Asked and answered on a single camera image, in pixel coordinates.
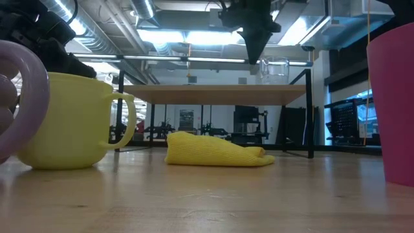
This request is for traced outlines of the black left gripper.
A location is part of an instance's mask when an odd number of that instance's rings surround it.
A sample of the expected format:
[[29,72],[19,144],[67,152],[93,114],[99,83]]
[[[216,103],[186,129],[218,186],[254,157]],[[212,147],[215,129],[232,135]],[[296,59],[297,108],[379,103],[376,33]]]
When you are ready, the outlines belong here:
[[96,78],[96,71],[82,63],[64,46],[75,38],[69,23],[50,11],[41,1],[1,0],[1,39],[30,49],[38,47],[38,57],[48,72]]

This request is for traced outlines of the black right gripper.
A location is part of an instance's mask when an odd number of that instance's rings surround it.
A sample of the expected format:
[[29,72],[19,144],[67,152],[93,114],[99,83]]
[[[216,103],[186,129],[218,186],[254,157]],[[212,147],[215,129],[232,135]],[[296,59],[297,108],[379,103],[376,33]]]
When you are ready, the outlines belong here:
[[257,31],[241,32],[245,41],[248,62],[255,65],[259,60],[272,32],[280,32],[281,25],[272,19],[271,0],[230,0],[227,6],[223,0],[218,0],[221,12],[218,17],[224,27],[242,27]]

